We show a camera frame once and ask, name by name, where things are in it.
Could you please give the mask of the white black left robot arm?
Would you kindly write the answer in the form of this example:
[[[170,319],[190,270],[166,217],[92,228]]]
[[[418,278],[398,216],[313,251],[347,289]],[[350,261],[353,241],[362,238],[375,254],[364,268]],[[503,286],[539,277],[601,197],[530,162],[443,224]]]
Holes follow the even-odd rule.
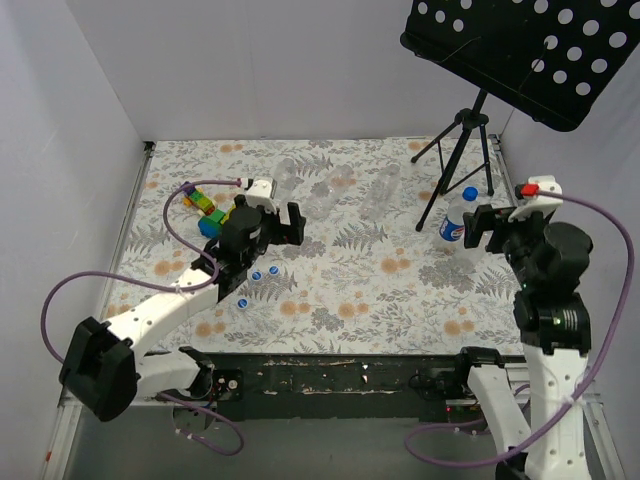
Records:
[[[177,390],[193,400],[213,387],[213,364],[188,346],[162,354],[152,348],[178,326],[230,296],[271,245],[299,246],[306,219],[287,205],[287,222],[239,197],[217,240],[167,291],[105,322],[89,317],[75,329],[59,375],[61,384],[99,420],[110,421],[140,397]]]

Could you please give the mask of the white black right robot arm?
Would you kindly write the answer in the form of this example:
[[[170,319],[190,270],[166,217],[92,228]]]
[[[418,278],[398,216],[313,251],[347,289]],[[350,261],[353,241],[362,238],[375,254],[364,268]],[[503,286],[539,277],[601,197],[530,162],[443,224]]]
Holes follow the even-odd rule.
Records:
[[[464,216],[466,248],[485,233],[485,249],[504,255],[520,285],[514,318],[528,367],[530,413],[506,391],[507,374],[491,349],[465,347],[452,373],[454,389],[481,403],[502,459],[499,479],[588,479],[584,415],[576,389],[591,350],[588,311],[577,291],[593,249],[578,227],[534,211],[511,219],[514,208],[481,205]]]

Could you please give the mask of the clear bottle blue label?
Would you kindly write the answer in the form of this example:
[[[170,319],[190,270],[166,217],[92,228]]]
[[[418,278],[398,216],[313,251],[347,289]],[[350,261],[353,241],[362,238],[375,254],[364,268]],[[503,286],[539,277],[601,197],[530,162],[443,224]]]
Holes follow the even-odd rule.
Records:
[[[478,195],[477,188],[468,186],[449,204],[439,229],[439,240],[444,246],[456,246],[463,238],[464,215],[475,212],[478,205]]]

